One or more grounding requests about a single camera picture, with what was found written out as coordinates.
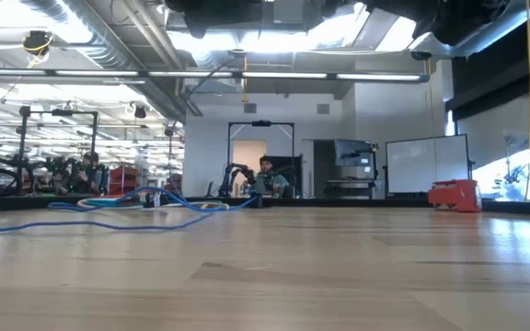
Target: computer screen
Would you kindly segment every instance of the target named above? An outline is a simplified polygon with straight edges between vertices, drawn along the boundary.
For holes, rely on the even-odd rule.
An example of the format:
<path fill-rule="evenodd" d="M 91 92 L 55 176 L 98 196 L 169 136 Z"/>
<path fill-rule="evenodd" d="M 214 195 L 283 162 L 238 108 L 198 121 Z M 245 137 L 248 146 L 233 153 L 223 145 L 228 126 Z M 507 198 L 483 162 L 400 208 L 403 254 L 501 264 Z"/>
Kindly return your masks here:
<path fill-rule="evenodd" d="M 372 165 L 372 144 L 370 142 L 336 140 L 335 141 L 335 166 L 362 166 L 369 168 Z"/>

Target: wooden floor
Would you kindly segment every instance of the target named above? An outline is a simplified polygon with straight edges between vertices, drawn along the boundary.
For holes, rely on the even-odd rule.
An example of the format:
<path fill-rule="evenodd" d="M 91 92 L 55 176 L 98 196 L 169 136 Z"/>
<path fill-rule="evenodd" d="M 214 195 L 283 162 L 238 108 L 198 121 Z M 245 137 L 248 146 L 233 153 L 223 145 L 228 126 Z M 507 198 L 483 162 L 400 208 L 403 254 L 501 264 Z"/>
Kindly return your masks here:
<path fill-rule="evenodd" d="M 0 226 L 195 216 L 0 212 Z M 530 330 L 530 217 L 275 208 L 170 233 L 0 234 L 0 330 Z"/>

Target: red equipment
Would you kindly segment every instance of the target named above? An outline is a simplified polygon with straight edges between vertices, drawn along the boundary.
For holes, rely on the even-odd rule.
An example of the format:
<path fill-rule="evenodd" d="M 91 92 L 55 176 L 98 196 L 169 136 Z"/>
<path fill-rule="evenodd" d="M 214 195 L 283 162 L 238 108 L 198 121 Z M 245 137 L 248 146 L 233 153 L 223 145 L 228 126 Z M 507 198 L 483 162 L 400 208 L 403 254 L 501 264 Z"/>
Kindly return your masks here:
<path fill-rule="evenodd" d="M 429 191 L 429 203 L 435 208 L 446 205 L 461 212 L 480 212 L 478 182 L 471 179 L 435 182 Z"/>

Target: man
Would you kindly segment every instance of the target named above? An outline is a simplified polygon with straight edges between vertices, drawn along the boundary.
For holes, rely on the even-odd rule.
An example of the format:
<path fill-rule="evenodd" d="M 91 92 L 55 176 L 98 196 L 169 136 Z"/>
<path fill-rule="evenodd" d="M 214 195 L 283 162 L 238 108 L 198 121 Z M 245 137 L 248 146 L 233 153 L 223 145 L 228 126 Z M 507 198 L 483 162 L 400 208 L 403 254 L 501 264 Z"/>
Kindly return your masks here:
<path fill-rule="evenodd" d="M 273 174 L 273 163 L 267 155 L 259 159 L 261 171 L 255 177 L 255 190 L 258 193 L 272 192 L 274 198 L 282 198 L 290 183 L 282 175 Z"/>
<path fill-rule="evenodd" d="M 83 155 L 83 161 L 81 166 L 83 168 L 95 168 L 99 163 L 99 155 L 95 152 L 87 152 Z M 99 184 L 101 184 L 101 171 L 96 171 L 93 177 L 91 178 L 91 184 L 89 184 L 89 175 L 85 170 L 79 171 L 79 178 L 77 184 L 75 185 L 75 192 L 77 193 L 88 193 L 93 192 L 99 194 Z"/>

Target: whiteboard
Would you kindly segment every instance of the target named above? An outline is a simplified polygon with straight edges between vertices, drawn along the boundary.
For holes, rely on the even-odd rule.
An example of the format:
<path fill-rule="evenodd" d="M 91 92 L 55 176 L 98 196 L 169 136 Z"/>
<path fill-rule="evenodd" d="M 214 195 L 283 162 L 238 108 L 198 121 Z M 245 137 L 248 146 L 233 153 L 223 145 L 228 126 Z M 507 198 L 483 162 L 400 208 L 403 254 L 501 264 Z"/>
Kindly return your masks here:
<path fill-rule="evenodd" d="M 388 193 L 428 192 L 435 181 L 469 179 L 465 134 L 387 143 L 386 154 Z"/>

